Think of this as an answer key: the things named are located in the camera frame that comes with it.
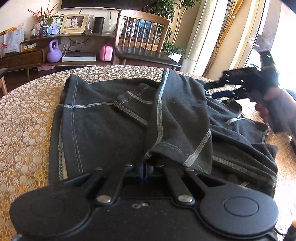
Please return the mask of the right hand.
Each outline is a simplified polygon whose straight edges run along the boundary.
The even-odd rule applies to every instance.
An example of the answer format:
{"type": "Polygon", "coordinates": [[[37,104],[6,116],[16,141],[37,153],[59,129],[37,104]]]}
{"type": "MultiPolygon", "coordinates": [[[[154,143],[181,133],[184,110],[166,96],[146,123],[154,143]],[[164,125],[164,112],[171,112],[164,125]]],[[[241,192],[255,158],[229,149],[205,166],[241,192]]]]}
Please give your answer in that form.
{"type": "Polygon", "coordinates": [[[295,99],[285,89],[271,87],[265,95],[253,91],[250,101],[274,133],[286,133],[295,137],[295,99]]]}

